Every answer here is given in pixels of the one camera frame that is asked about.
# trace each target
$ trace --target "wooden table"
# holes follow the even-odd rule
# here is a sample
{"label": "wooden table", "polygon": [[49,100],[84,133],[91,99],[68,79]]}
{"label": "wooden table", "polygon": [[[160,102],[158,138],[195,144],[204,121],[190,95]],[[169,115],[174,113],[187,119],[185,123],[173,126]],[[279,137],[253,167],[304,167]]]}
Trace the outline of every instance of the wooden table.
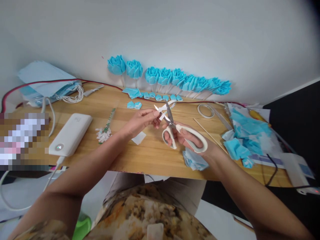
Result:
{"label": "wooden table", "polygon": [[[83,85],[85,90],[93,89],[97,84],[86,83]],[[68,104],[63,101],[53,103],[53,108],[56,113],[56,127],[53,135],[49,139],[49,143],[53,141],[61,128],[67,122],[73,113],[82,113],[91,115],[93,121],[89,126],[86,134],[80,142],[76,152],[71,157],[67,157],[63,165],[69,166],[73,162],[79,160],[81,157],[89,154],[92,150],[99,146],[96,139],[96,128],[103,128],[111,113],[111,109],[117,105],[114,118],[111,122],[111,131],[115,133],[119,131],[124,124],[131,118],[137,111],[135,109],[127,109],[127,103],[131,101],[129,96],[122,93],[120,90],[105,86],[99,91],[91,94],[89,97],[76,104]],[[161,107],[163,103],[153,103],[145,100],[134,99],[133,102],[140,101],[142,108],[154,108],[153,104]],[[195,100],[184,98],[184,102],[194,102]],[[214,107],[227,119],[222,106],[213,104]],[[208,139],[211,139],[207,133],[193,120],[196,118],[200,124],[218,141],[223,142],[221,134],[227,131],[222,122],[217,116],[211,119],[205,119],[197,112],[197,103],[178,103],[173,109],[172,114],[176,121],[188,124],[203,134]],[[40,112],[41,109],[23,108],[20,107],[16,112]],[[47,106],[46,112],[52,116],[50,107]],[[173,176],[192,179],[207,179],[218,180],[217,177],[210,169],[204,171],[193,171],[191,168],[186,167],[182,156],[184,147],[178,145],[178,149],[173,150],[169,148],[162,140],[162,129],[154,129],[152,126],[147,127],[144,131],[147,136],[140,145],[136,145],[130,141],[125,150],[113,162],[110,170],[122,171],[131,173],[144,173],[162,176]],[[57,156],[46,154],[42,164],[55,165],[58,159]],[[256,178],[262,184],[266,184],[273,174],[275,168],[255,164],[252,169],[246,169],[242,166],[241,161],[236,163],[244,169],[251,176]],[[284,169],[279,169],[274,177],[271,186],[278,187],[292,187],[288,175]]]}

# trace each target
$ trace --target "green object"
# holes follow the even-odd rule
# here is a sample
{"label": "green object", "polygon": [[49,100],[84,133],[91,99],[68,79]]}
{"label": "green object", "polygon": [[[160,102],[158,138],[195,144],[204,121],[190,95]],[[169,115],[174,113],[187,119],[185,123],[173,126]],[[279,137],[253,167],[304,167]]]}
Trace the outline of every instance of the green object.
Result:
{"label": "green object", "polygon": [[106,126],[105,126],[105,128],[104,128],[104,132],[107,132],[108,131],[108,129],[109,129],[109,126],[110,126],[110,123],[111,123],[111,120],[112,120],[112,118],[113,118],[113,115],[114,115],[114,112],[116,111],[116,108],[113,108],[112,110],[111,110],[111,114],[110,114],[110,116],[109,116],[109,119],[108,119],[108,122],[107,122],[107,124],[106,124]]}
{"label": "green object", "polygon": [[87,215],[84,220],[77,221],[72,240],[82,240],[91,230],[91,219]]}

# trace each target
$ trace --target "scissors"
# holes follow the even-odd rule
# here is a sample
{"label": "scissors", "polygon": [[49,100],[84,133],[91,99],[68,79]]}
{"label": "scissors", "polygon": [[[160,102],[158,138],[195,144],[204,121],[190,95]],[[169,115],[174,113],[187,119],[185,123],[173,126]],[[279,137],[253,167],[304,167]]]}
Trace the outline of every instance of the scissors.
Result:
{"label": "scissors", "polygon": [[164,138],[164,133],[165,132],[168,132],[169,133],[169,136],[170,138],[172,139],[172,145],[171,145],[171,148],[173,149],[177,149],[177,146],[176,146],[176,143],[174,141],[174,136],[173,136],[173,132],[172,132],[172,129],[176,129],[179,133],[181,131],[181,129],[185,129],[187,132],[195,135],[197,138],[200,139],[200,141],[203,143],[203,147],[202,148],[198,148],[193,142],[191,142],[190,140],[187,140],[187,143],[189,143],[189,145],[192,147],[192,149],[196,152],[196,153],[202,153],[202,152],[205,152],[208,148],[208,143],[206,141],[206,139],[200,134],[198,133],[196,130],[192,129],[192,128],[189,128],[189,127],[185,127],[185,126],[181,126],[180,124],[177,124],[175,125],[174,124],[174,121],[173,121],[173,117],[172,117],[172,113],[171,113],[171,109],[169,107],[169,104],[166,100],[166,105],[167,105],[167,113],[168,113],[168,117],[165,116],[164,117],[164,120],[167,122],[168,126],[165,130],[163,130],[162,132],[162,139],[163,141],[168,144],[168,142],[165,140]]}

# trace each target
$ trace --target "roll of tape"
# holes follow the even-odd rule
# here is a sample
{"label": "roll of tape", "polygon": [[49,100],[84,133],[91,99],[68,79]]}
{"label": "roll of tape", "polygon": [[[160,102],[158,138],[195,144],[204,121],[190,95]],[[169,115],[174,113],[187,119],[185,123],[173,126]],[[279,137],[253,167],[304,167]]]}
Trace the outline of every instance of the roll of tape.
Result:
{"label": "roll of tape", "polygon": [[[200,107],[201,107],[201,106],[204,106],[204,107],[208,108],[208,109],[211,111],[211,116],[206,116],[206,115],[204,115],[204,114],[200,111]],[[210,106],[207,105],[207,104],[199,104],[198,107],[197,107],[197,109],[198,109],[198,113],[199,113],[202,117],[204,117],[204,118],[213,118],[213,116],[214,116],[213,108],[210,107]]]}

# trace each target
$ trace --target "hand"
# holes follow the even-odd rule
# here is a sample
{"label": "hand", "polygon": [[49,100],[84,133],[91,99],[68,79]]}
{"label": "hand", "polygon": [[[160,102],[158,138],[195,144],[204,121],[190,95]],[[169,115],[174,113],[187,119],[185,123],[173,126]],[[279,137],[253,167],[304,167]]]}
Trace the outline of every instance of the hand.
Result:
{"label": "hand", "polygon": [[[181,125],[181,126],[185,126],[185,127],[189,127],[189,128],[192,128],[188,125],[185,125],[185,124],[182,124],[180,122],[177,122],[177,121],[174,121],[174,124],[177,125]],[[163,129],[165,129],[166,127],[168,126],[168,124],[164,124],[162,126]],[[186,146],[187,148],[191,149],[192,151],[193,148],[189,145],[189,143],[186,141],[187,140],[190,140],[191,142],[193,142],[198,148],[202,148],[203,147],[203,143],[201,142],[201,140],[199,138],[197,138],[195,135],[193,135],[192,133],[189,133],[187,132],[185,129],[181,129],[180,133],[176,130],[176,129],[172,129],[172,133],[173,133],[173,137],[174,137],[174,140],[177,142],[179,142],[180,144]],[[206,153],[209,152],[209,150],[211,151],[213,148],[215,149],[216,145],[211,142],[209,139],[207,139],[206,137],[204,137],[208,143],[208,149],[204,152],[204,153],[198,153],[199,155],[203,156],[205,155]],[[172,139],[170,138],[169,136],[169,133],[168,132],[165,132],[164,133],[164,139],[168,142],[168,146],[171,146],[172,145]]]}
{"label": "hand", "polygon": [[140,109],[133,115],[129,122],[124,125],[121,131],[129,135],[131,139],[151,124],[158,129],[160,126],[159,115],[160,113],[153,108]]}

